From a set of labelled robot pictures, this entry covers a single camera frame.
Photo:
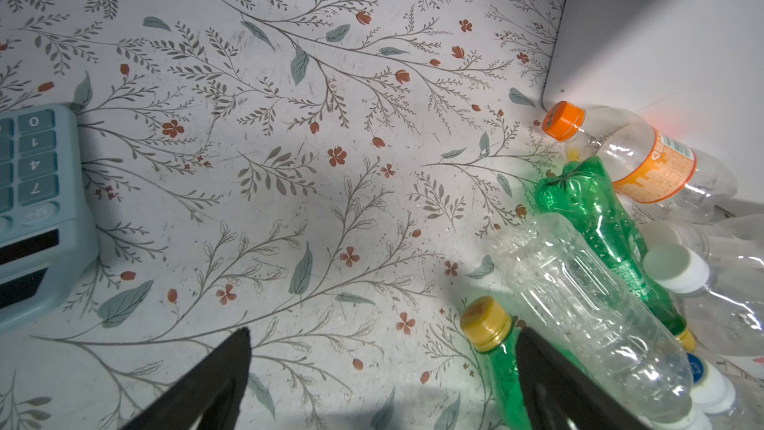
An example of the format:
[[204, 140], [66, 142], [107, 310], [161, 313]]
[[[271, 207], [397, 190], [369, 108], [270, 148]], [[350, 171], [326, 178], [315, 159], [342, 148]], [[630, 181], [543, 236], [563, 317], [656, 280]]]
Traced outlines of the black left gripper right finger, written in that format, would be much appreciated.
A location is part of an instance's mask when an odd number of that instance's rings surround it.
[[515, 347], [518, 379], [533, 429], [643, 429], [645, 426], [532, 328]]

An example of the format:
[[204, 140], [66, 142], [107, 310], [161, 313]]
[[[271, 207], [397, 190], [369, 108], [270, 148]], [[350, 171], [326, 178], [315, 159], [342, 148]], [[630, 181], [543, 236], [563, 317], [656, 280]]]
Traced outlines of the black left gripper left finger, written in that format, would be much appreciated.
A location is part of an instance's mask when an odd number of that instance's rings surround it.
[[247, 389], [250, 362], [250, 331], [240, 328], [125, 428], [233, 429]]

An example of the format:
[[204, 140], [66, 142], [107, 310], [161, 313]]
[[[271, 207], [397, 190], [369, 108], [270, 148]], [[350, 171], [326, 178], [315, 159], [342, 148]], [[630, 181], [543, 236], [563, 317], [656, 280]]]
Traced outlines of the large clear bottle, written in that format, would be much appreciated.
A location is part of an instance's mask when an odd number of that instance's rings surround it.
[[563, 216], [491, 240], [495, 274], [541, 336], [562, 344], [620, 404], [657, 429], [708, 429], [686, 352]]

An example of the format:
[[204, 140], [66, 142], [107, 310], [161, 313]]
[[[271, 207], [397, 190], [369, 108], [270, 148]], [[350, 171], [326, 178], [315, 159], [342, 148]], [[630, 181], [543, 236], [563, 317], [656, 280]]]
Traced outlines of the green soda bottle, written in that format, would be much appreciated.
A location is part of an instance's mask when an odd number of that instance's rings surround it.
[[696, 338], [669, 292], [644, 271], [647, 244], [619, 200], [600, 157], [566, 163], [561, 175], [539, 180], [533, 196], [539, 212], [558, 213], [570, 221], [592, 251], [625, 281], [630, 292], [685, 350], [696, 350]]
[[511, 316], [494, 298], [483, 296], [463, 313], [460, 327], [478, 354], [487, 358], [487, 370], [497, 408], [509, 429], [531, 429], [516, 358], [521, 332], [518, 318]]

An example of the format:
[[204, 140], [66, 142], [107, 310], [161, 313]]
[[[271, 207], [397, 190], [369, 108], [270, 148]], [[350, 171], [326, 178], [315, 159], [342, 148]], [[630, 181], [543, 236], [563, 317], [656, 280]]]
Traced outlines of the red white carton label bottle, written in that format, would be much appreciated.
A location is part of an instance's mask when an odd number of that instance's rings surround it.
[[678, 299], [696, 338], [762, 378], [763, 218], [654, 221], [640, 231], [645, 271]]

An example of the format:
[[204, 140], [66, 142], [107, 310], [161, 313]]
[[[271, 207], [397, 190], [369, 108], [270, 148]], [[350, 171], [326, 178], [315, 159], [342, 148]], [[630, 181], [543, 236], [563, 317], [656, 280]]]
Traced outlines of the orange label orange cap bottle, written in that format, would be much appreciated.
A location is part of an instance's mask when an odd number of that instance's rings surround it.
[[716, 205], [738, 191], [721, 161], [633, 111], [561, 101], [547, 112], [541, 129], [563, 144], [569, 161], [599, 157], [615, 191], [654, 219], [706, 223]]

